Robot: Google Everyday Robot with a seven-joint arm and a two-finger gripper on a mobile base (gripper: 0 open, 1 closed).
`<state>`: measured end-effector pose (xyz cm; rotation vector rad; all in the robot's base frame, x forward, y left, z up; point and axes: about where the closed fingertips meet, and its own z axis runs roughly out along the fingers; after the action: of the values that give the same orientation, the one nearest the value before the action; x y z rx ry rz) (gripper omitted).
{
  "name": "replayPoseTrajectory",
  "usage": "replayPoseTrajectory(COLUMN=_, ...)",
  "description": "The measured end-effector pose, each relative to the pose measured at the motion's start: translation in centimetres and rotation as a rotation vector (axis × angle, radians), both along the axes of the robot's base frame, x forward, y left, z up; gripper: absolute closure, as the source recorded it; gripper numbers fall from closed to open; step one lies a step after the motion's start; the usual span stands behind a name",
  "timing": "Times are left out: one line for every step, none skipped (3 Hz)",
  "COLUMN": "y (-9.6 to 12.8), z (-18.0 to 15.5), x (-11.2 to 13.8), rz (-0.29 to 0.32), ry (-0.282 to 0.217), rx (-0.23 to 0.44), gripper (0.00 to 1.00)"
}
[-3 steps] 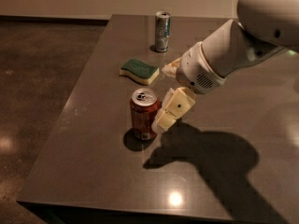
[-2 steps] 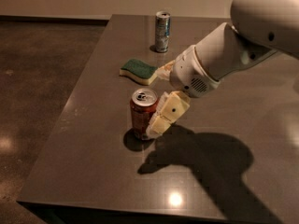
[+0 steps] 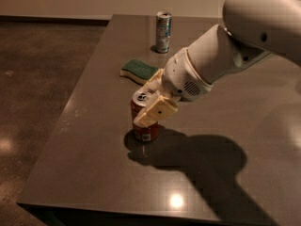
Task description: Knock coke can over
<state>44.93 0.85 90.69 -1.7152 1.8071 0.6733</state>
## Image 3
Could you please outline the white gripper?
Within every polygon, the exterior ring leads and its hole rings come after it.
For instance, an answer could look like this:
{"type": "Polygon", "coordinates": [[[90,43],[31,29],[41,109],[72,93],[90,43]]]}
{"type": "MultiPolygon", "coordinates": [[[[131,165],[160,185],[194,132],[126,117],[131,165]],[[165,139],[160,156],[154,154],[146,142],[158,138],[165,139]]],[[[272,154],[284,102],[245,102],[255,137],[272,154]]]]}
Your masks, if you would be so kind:
{"type": "MultiPolygon", "coordinates": [[[[157,91],[162,85],[165,90],[185,102],[194,102],[212,89],[212,85],[203,80],[193,67],[187,48],[182,48],[171,57],[165,68],[159,69],[143,88],[157,91]]],[[[179,105],[174,100],[154,95],[135,116],[134,124],[141,128],[150,127],[177,113],[178,109],[179,105]]]]}

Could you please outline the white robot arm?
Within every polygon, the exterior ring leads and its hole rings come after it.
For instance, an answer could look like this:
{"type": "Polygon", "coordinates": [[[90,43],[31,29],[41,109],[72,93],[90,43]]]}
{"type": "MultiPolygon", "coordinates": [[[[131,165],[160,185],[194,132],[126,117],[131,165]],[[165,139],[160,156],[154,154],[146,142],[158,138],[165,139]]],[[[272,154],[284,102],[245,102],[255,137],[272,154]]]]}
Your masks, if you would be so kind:
{"type": "Polygon", "coordinates": [[[238,73],[270,54],[301,64],[301,0],[225,0],[215,25],[171,57],[140,90],[147,94],[134,124],[145,128],[193,102],[219,78],[238,73]]]}

